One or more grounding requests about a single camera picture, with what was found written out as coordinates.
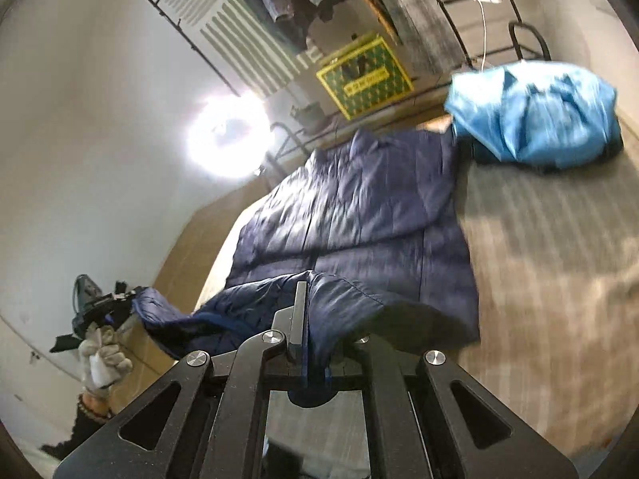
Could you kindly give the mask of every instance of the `white wall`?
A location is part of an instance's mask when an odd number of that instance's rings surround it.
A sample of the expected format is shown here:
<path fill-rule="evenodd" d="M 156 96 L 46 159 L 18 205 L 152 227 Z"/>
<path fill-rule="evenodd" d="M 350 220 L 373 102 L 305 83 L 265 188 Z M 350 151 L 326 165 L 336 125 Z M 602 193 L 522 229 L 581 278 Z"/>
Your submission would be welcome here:
<path fill-rule="evenodd" d="M 23 0 L 2 23 L 0 314 L 26 343 L 3 348 L 0 382 L 43 423 L 68 430 L 80 390 L 75 355 L 48 353 L 75 276 L 151 284 L 193 212 L 241 185 L 186 150 L 224 91 L 145 0 Z"/>
<path fill-rule="evenodd" d="M 540 29 L 556 60 L 591 69 L 619 91 L 619 110 L 639 124 L 639 52 L 606 0 L 538 0 Z"/>
<path fill-rule="evenodd" d="M 2 412 L 2 424 L 12 437 L 29 441 L 33 435 L 36 435 L 37 439 L 31 442 L 36 448 L 64 441 L 69 436 L 69 432 L 59 430 L 45 422 L 41 413 L 33 412 L 31 406 L 25 405 L 21 396 L 6 392 L 2 386 L 0 386 L 0 412 Z"/>

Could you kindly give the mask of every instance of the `white cord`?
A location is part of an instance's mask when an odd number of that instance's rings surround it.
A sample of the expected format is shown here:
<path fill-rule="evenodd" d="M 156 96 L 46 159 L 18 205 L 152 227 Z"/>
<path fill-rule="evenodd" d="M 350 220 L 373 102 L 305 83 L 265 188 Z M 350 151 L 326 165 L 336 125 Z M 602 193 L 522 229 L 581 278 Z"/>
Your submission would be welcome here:
<path fill-rule="evenodd" d="M 486 51 L 487 51 L 487 43 L 488 43 L 488 31 L 486 30 L 486 15 L 484 14 L 484 4 L 481 0 L 477 0 L 479 7 L 481 8 L 481 19 L 484 22 L 484 58 L 481 62 L 481 71 L 484 71 L 484 66 L 486 66 Z"/>

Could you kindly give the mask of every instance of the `light blue cloth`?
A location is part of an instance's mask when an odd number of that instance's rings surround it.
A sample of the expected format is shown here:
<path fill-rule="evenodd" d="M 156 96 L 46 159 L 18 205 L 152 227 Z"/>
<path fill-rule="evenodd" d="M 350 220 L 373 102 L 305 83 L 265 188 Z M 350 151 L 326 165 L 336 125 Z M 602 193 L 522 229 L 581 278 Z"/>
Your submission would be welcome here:
<path fill-rule="evenodd" d="M 444 108 L 458 138 L 473 137 L 498 161 L 564 169 L 621 145 L 616 102 L 584 68 L 523 61 L 454 75 Z"/>

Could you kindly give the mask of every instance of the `clothing rack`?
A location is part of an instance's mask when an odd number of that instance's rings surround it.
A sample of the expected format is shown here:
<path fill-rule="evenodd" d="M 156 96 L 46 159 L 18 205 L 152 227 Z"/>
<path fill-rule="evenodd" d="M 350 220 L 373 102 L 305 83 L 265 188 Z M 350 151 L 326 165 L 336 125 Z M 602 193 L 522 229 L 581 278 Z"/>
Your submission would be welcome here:
<path fill-rule="evenodd" d="M 220 78 L 220 80 L 226 85 L 229 91 L 231 91 L 231 93 L 233 93 L 234 95 L 239 96 L 240 93 L 237 91 L 237 89 L 235 89 L 234 86 L 231 85 L 229 80 L 224 77 L 224 75 L 218 70 L 218 68 L 208 59 L 208 57 L 206 57 L 206 55 L 202 52 L 202 50 L 195 43 L 193 43 L 193 41 L 191 41 L 191 39 L 187 36 L 186 33 L 184 33 L 183 29 L 180 26 L 181 20 L 178 20 L 178 22 L 175 23 L 159 6 L 159 3 L 160 3 L 159 0 L 155 0 L 155 1 L 147 0 L 147 1 L 160 13 L 160 15 L 163 18 L 165 18 L 171 24 L 171 26 L 184 38 L 184 40 L 187 41 L 191 49 L 194 50 L 207 63 L 207 65 L 215 72 L 215 74 Z M 450 24 L 453 33 L 455 34 L 457 40 L 459 41 L 459 44 L 461 45 L 461 48 L 462 48 L 462 52 L 464 54 L 464 62 L 460 66 L 456 67 L 455 69 L 460 69 L 460 68 L 463 68 L 464 66 L 467 66 L 470 70 L 476 71 L 477 69 L 473 65 L 473 57 L 471 57 L 471 55 L 469 54 L 466 44 L 461 39 L 461 34 L 459 33 L 459 29 L 455 25 L 455 22 L 453 21 L 452 17 L 450 16 L 450 13 L 448 12 L 448 6 L 458 4 L 460 2 L 465 2 L 468 0 L 436 0 L 436 1 L 437 1 L 437 4 L 439 4 L 440 8 L 442 9 L 444 16 L 448 20 L 448 23 Z M 539 30 L 533 27 L 530 23 L 526 23 L 522 20 L 522 15 L 519 12 L 519 9 L 517 7 L 517 4 L 515 3 L 515 0 L 508 0 L 508 1 L 510 2 L 510 6 L 512 7 L 512 11 L 515 15 L 515 20 L 512 20 L 508 24 L 508 30 L 509 30 L 510 40 L 512 42 L 512 45 L 488 50 L 486 52 L 486 57 L 488 58 L 496 54 L 513 51 L 516 54 L 518 60 L 543 59 L 545 61 L 551 61 L 548 45 L 546 44 L 546 41 L 544 40 Z M 520 43 L 520 41 L 517 38 L 517 31 L 521 29 L 528 30 L 535 36 L 536 40 L 539 43 L 541 52 Z M 388 110 L 389 108 L 397 107 L 398 105 L 401 105 L 409 101 L 410 99 L 416 100 L 419 97 L 424 97 L 425 95 L 429 93 L 436 92 L 437 90 L 446 88 L 449 85 L 450 85 L 450 81 L 446 81 L 445 83 L 437 82 L 435 85 L 428 87 L 427 89 L 423 89 L 418 92 L 413 92 L 410 95 L 407 95 L 398 101 L 389 103 L 385 106 L 382 106 L 381 108 L 376 108 L 376 110 L 372 110 L 369 113 L 364 114 L 353 121 L 340 121 L 341 114 L 339 111 L 336 111 L 335 113 L 332 113 L 331 115 L 327 117 L 327 123 L 329 125 L 325 127 L 324 129 L 322 129 L 321 131 L 319 131 L 316 135 L 313 135 L 309 139 L 302 139 L 300 137 L 306 132 L 304 128 L 299 129 L 298 131 L 292 131 L 288 126 L 286 126 L 286 124 L 275 122 L 271 124 L 271 131 L 274 131 L 276 129 L 282 129 L 286 134 L 286 140 L 282 143 L 282 145 L 279 147 L 279 149 L 274 155 L 269 152 L 266 153 L 265 160 L 274 169 L 274 171 L 276 171 L 276 173 L 279 174 L 279 176 L 281 176 L 282 178 L 286 177 L 288 173 L 280 164 L 280 160 L 282 160 L 283 158 L 292 155 L 298 150 L 301 151 L 304 156 L 308 157 L 311 153 L 311 149 L 310 149 L 311 145 L 316 143 L 317 141 L 325 137 L 328 137 L 330 135 L 333 135 L 336 138 L 340 137 L 341 135 L 344 135 L 348 130 L 353 129 L 354 127 L 357 127 L 358 125 L 365 123 L 366 121 L 374 118 L 376 115 L 382 114 L 384 111 Z"/>

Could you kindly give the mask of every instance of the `person's arm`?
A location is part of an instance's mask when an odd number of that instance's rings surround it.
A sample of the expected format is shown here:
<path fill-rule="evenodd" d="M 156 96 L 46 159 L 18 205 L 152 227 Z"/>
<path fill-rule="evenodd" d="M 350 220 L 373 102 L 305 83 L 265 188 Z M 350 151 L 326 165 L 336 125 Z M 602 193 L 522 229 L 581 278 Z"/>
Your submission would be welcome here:
<path fill-rule="evenodd" d="M 99 336 L 93 336 L 96 330 L 87 333 L 87 340 L 79 348 L 84 392 L 78 396 L 75 423 L 71 439 L 58 445 L 43 445 L 42 451 L 62 461 L 67 455 L 88 440 L 102 427 L 113 413 L 109 408 L 111 386 L 120 382 L 133 369 L 131 361 L 125 357 L 117 345 L 117 336 L 110 326 L 100 328 Z M 99 355 L 104 365 L 114 370 L 117 379 L 108 386 L 100 388 L 91 373 L 90 358 Z"/>
<path fill-rule="evenodd" d="M 71 439 L 57 445 L 43 445 L 41 450 L 62 461 L 72 451 L 88 440 L 111 417 L 109 402 L 104 398 L 96 398 L 84 392 L 78 396 L 75 423 Z"/>

